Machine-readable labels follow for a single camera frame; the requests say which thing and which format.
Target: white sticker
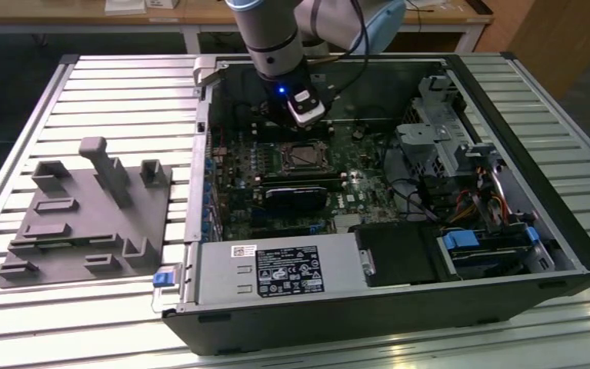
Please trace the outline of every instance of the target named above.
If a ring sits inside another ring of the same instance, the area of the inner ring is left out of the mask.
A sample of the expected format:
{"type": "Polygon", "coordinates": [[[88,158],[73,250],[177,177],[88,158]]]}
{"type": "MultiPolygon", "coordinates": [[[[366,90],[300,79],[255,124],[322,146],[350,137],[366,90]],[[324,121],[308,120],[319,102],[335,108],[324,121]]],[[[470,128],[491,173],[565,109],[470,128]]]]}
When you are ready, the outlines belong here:
{"type": "Polygon", "coordinates": [[[152,23],[176,23],[179,21],[177,18],[149,18],[149,22],[152,23]]]}
{"type": "Polygon", "coordinates": [[[231,247],[231,258],[241,258],[243,256],[255,256],[253,244],[237,244],[231,247]]]}

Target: gray plastic holder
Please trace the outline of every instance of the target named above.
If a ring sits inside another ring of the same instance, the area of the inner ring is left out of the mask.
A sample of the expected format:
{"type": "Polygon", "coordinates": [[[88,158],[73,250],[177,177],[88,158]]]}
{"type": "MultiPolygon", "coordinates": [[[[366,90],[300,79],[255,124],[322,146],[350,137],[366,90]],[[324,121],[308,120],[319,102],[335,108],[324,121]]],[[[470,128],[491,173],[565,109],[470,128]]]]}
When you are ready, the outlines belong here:
{"type": "Polygon", "coordinates": [[[101,137],[79,153],[92,169],[37,164],[37,184],[0,265],[0,288],[152,274],[161,261],[171,168],[157,160],[124,168],[101,137]]]}

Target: motherboard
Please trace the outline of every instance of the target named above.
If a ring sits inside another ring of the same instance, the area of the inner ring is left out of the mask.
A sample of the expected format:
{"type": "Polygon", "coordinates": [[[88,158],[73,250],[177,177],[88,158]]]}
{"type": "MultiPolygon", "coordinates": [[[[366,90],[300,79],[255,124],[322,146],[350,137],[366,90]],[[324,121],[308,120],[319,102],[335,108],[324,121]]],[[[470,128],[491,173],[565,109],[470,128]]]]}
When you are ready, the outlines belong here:
{"type": "Polygon", "coordinates": [[[225,241],[344,233],[400,217],[383,177],[383,133],[355,121],[300,141],[259,137],[253,129],[215,140],[225,241]]]}

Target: wooden table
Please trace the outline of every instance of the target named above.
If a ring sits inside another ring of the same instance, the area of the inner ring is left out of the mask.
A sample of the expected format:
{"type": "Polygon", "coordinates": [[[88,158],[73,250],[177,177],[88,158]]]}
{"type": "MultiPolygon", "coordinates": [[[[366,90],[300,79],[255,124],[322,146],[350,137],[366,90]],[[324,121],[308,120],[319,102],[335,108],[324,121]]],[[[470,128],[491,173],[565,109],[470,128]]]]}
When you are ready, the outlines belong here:
{"type": "Polygon", "coordinates": [[[0,33],[181,33],[184,8],[105,16],[104,0],[0,0],[0,33]]]}
{"type": "MultiPolygon", "coordinates": [[[[407,11],[399,32],[460,33],[455,51],[470,52],[490,15],[479,15],[464,0],[407,11]]],[[[177,32],[189,54],[200,54],[201,32],[237,32],[232,12],[216,0],[180,0],[175,9],[147,9],[145,14],[105,16],[104,0],[0,0],[0,33],[177,32]]]]}
{"type": "MultiPolygon", "coordinates": [[[[479,15],[464,0],[450,0],[442,6],[407,11],[399,32],[460,33],[456,52],[471,52],[484,26],[492,22],[492,15],[479,15]]],[[[237,32],[232,12],[224,2],[216,0],[187,0],[184,8],[184,43],[189,54],[200,54],[199,33],[237,32]]]]}

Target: blue drive bracket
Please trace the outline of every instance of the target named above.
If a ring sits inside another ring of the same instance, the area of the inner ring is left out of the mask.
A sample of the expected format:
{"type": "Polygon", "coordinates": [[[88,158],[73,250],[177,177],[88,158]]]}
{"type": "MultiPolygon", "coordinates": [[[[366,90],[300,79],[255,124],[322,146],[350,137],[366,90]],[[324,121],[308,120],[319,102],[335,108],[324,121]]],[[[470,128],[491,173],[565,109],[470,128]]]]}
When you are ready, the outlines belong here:
{"type": "Polygon", "coordinates": [[[539,233],[537,232],[534,227],[527,227],[525,229],[525,233],[527,234],[527,237],[530,238],[531,244],[537,244],[541,241],[539,233]]]}
{"type": "Polygon", "coordinates": [[[450,231],[442,236],[442,241],[447,250],[479,246],[479,240],[474,231],[450,231]]]}

